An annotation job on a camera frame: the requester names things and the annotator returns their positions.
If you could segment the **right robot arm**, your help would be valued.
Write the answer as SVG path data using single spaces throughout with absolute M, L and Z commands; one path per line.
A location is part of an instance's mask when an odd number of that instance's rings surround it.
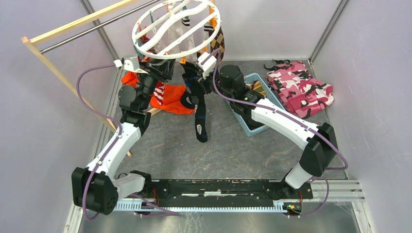
M 295 197 L 304 183 L 322 177 L 338 153 L 333 127 L 318 125 L 286 112 L 269 98 L 251 89 L 238 66 L 226 65 L 206 73 L 194 64 L 184 65 L 182 78 L 187 90 L 182 103 L 195 109 L 195 129 L 199 141 L 207 141 L 206 104 L 204 96 L 214 92 L 230 103 L 248 128 L 267 126 L 286 136 L 303 153 L 299 162 L 285 175 L 281 193 Z

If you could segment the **brown argyle sock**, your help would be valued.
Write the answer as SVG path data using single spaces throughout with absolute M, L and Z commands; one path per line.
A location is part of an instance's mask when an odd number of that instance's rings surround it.
M 223 31 L 221 28 L 218 30 L 218 33 L 216 34 L 216 36 L 210 43 L 210 51 L 214 52 L 216 49 L 221 50 L 220 60 L 223 60 L 224 52 L 225 52 L 225 40 L 224 40 Z

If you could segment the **black grey sock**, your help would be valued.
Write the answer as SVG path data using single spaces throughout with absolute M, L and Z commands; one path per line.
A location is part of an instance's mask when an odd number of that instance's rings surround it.
M 206 132 L 206 103 L 205 94 L 194 94 L 198 97 L 199 102 L 195 108 L 195 131 L 196 138 L 198 141 L 205 143 L 208 141 L 208 136 Z
M 194 110 L 199 102 L 198 97 L 193 94 L 195 75 L 197 74 L 194 70 L 195 66 L 189 62 L 186 62 L 185 64 L 180 63 L 180 65 L 184 70 L 182 78 L 186 86 L 186 89 L 180 98 L 180 102 L 184 107 Z

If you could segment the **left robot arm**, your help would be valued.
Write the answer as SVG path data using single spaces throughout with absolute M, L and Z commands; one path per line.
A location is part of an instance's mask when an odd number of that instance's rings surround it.
M 131 72 L 142 68 L 141 84 L 138 87 L 123 86 L 119 91 L 120 107 L 123 110 L 121 119 L 115 119 L 90 107 L 80 92 L 82 78 L 91 71 L 116 67 L 125 69 L 130 63 Z M 81 103 L 90 111 L 117 125 L 112 138 L 103 150 L 84 168 L 77 167 L 71 175 L 73 203 L 82 208 L 84 217 L 88 211 L 95 215 L 110 214 L 119 200 L 138 194 L 141 198 L 151 195 L 153 185 L 149 175 L 130 173 L 115 179 L 115 172 L 127 151 L 142 137 L 147 130 L 152 114 L 146 109 L 159 81 L 171 80 L 175 60 L 154 59 L 148 62 L 134 62 L 131 58 L 115 60 L 112 65 L 89 68 L 79 76 L 76 91 Z

